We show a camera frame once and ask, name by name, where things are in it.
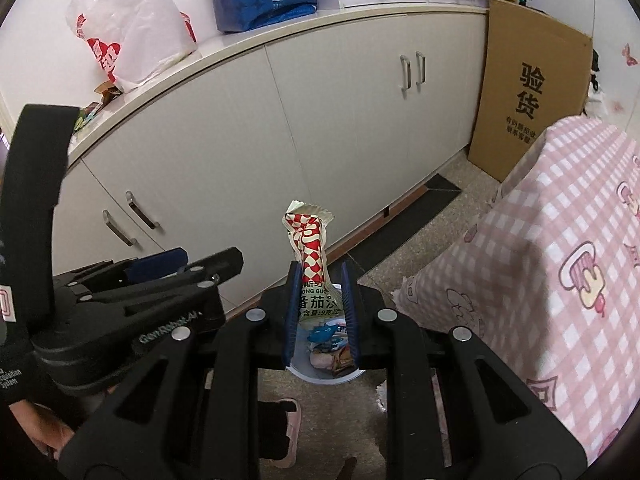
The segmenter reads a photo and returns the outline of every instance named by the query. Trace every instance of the pink bedsheet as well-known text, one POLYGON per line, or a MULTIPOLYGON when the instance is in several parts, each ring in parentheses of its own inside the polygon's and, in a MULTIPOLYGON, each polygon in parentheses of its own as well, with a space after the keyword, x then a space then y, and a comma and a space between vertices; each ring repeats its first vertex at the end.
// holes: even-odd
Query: pink bedsheet
POLYGON ((576 436, 589 463, 640 397, 639 157, 615 126, 559 121, 491 211, 394 298, 422 326, 472 329, 576 436))

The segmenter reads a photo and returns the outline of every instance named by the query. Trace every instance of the blue gripper pad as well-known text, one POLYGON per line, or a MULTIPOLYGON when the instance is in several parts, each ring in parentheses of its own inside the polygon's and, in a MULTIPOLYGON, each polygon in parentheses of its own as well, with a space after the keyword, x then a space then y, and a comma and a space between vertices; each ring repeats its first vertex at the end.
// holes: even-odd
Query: blue gripper pad
POLYGON ((125 270, 125 274, 129 283, 151 282, 177 272, 188 261, 187 251, 178 247, 164 253, 152 254, 133 262, 125 270))
POLYGON ((344 320, 347 322, 347 336, 349 337, 349 348, 351 357, 356 367, 360 364, 360 339, 358 329, 358 317, 354 307, 352 287, 358 286, 356 280, 351 281, 347 263, 342 264, 342 306, 344 308, 344 320))
POLYGON ((297 264, 296 272, 291 280, 287 316, 284 322, 284 345, 282 348, 282 364, 291 364, 293 352, 296 349, 296 335, 298 334, 298 314, 300 313, 300 294, 302 294, 302 266, 297 264))

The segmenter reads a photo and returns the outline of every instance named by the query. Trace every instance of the snack wrapper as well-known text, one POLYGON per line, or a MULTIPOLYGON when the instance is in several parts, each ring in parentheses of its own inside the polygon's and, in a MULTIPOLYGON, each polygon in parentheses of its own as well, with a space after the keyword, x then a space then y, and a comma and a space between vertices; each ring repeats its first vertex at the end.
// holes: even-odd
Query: snack wrapper
POLYGON ((302 265, 300 326, 311 330, 326 320, 343 317, 342 296, 328 279, 326 226, 334 215, 317 205, 294 200, 282 218, 289 241, 302 265))

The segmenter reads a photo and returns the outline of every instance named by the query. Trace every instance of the cabinet door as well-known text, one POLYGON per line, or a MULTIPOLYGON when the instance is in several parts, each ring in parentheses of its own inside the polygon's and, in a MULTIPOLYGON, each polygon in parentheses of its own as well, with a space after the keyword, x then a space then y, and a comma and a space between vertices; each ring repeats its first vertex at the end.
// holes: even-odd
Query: cabinet door
POLYGON ((242 274, 220 288, 233 304, 286 275, 282 216, 309 195, 264 49, 169 92, 84 160, 163 248, 181 246, 193 261, 238 247, 242 274), (127 191, 157 228, 127 205, 127 191))
POLYGON ((429 13, 408 17, 418 99, 409 167, 418 182, 471 140, 485 59, 484 14, 429 13))
POLYGON ((314 203, 336 241, 406 192, 410 91, 406 16, 273 43, 267 53, 314 203))
POLYGON ((60 202, 53 215, 53 273, 60 274, 103 260, 149 256, 162 249, 140 230, 82 163, 62 181, 60 202), (136 243, 128 246, 104 222, 103 211, 114 228, 136 243))

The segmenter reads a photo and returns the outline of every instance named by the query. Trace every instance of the pink slipper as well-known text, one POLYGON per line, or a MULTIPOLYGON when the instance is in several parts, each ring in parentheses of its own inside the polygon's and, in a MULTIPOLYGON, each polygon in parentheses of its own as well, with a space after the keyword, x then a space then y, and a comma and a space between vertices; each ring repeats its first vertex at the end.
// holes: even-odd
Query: pink slipper
POLYGON ((287 436, 289 437, 289 451, 282 460, 271 460, 271 464, 280 469, 288 469, 296 463, 298 453, 298 435, 302 423, 302 409, 296 399, 280 399, 278 402, 293 402, 296 405, 295 412, 287 412, 287 436))

